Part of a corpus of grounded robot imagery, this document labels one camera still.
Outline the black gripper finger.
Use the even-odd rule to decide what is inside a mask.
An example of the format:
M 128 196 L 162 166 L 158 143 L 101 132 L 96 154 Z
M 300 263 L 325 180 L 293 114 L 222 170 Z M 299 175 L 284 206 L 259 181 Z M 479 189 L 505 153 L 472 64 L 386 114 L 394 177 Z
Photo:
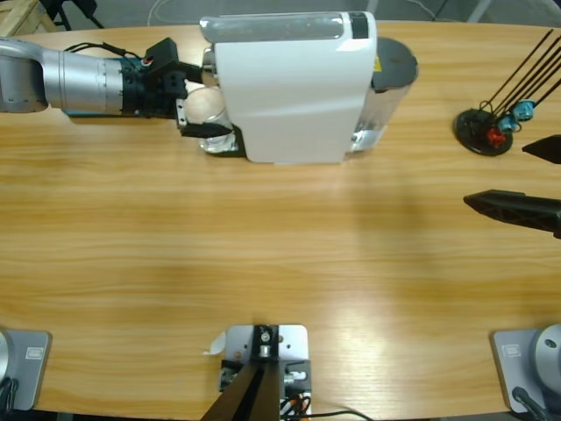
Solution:
M 561 164 L 561 135 L 554 134 L 539 139 L 522 148 L 523 152 L 529 153 L 540 159 L 553 164 Z
M 465 204 L 505 224 L 550 232 L 560 239 L 560 200 L 527 196 L 522 192 L 490 189 L 467 195 Z

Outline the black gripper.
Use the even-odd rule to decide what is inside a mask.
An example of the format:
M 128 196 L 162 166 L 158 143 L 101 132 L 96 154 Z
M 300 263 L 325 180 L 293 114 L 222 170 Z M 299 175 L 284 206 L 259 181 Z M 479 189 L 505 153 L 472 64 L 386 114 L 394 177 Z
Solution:
M 187 96 L 185 79 L 204 84 L 202 69 L 190 63 L 171 62 L 157 66 L 153 61 L 142 70 L 142 99 L 139 108 L 145 118 L 177 119 L 176 103 Z M 225 136 L 231 128 L 214 123 L 186 124 L 181 135 L 208 139 Z

